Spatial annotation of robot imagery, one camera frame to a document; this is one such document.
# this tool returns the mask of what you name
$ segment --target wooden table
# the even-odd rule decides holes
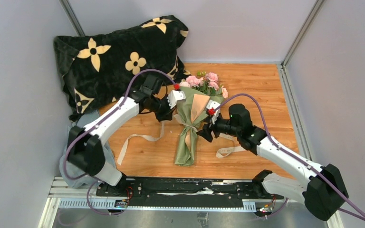
[[[288,114],[285,97],[279,79],[276,65],[272,64],[205,64],[187,63],[186,69],[196,74],[197,71],[214,72],[228,89],[229,96],[237,93],[248,93],[254,96],[264,112],[271,134],[281,143],[298,152],[293,127]],[[238,97],[231,104],[242,103],[250,111],[251,119],[262,127],[258,109],[247,97]],[[100,110],[103,114],[114,104]],[[228,116],[228,107],[221,109],[223,116]],[[118,158],[125,139],[131,134],[147,134],[157,137],[161,124],[154,114],[138,115],[129,120],[109,139],[111,149]],[[148,142],[141,137],[134,137],[122,162],[117,168],[131,176],[162,176],[190,178],[222,178],[222,179],[252,179],[263,169],[291,177],[272,162],[255,156],[251,152],[237,152],[225,158],[217,158],[216,151],[222,147],[231,147],[233,142],[218,138],[212,143],[199,137],[195,163],[191,167],[174,165],[174,154],[179,133],[183,127],[175,120],[166,122],[165,135],[156,142]]]

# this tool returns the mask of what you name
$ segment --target cream ribbon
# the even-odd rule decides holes
[[[188,124],[184,123],[181,120],[181,117],[178,114],[173,115],[173,118],[179,124],[182,124],[185,127],[190,127],[195,132],[198,132],[198,129],[196,129],[194,126],[191,126],[191,125],[188,125]],[[158,138],[155,138],[155,137],[150,136],[150,135],[145,135],[145,134],[132,134],[132,135],[128,136],[128,138],[125,140],[124,145],[122,146],[121,152],[120,152],[120,154],[118,156],[118,159],[117,159],[118,165],[121,165],[122,164],[122,161],[123,161],[123,159],[125,157],[126,150],[128,149],[128,142],[129,142],[129,140],[131,138],[139,136],[139,137],[142,137],[142,138],[146,139],[147,141],[155,142],[155,141],[161,139],[164,136],[164,123],[165,123],[165,121],[162,121],[162,129],[160,130],[160,135],[159,135]],[[236,141],[235,138],[233,138],[232,136],[230,136],[228,134],[220,133],[220,137],[225,138],[225,139],[228,139],[228,140],[231,140],[233,142],[233,145],[235,144],[235,141]],[[233,147],[220,148],[216,152],[216,157],[217,158],[225,158],[225,157],[229,156],[231,153],[241,152],[241,151],[246,151],[246,150],[244,148],[242,148],[241,146],[233,146]]]

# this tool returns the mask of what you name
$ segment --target red cable tip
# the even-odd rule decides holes
[[[215,110],[213,109],[213,108],[211,108],[211,109],[209,109],[209,111],[208,111],[208,114],[209,115],[214,115],[215,114]]]

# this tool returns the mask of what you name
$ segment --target floral patterned pillow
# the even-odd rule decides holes
[[[55,37],[62,90],[74,112],[70,118],[77,119],[120,98],[141,70],[158,69],[177,82],[189,76],[177,56],[187,35],[188,28],[170,15],[105,35]],[[139,87],[144,77],[139,76],[134,86]]]

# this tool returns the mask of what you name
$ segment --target pink carnation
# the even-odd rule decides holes
[[[190,84],[188,82],[180,82],[180,87],[188,87],[191,88]]]
[[[201,83],[201,80],[194,75],[188,76],[186,81],[190,84],[190,86],[199,86]]]
[[[219,80],[218,75],[212,72],[207,73],[205,76],[211,82],[218,82]]]
[[[214,81],[210,81],[209,82],[209,87],[214,88],[215,90],[218,90],[219,89],[218,83],[217,82],[214,82]]]
[[[227,89],[225,87],[221,88],[221,94],[224,99],[226,99],[229,96],[229,94],[227,93]]]

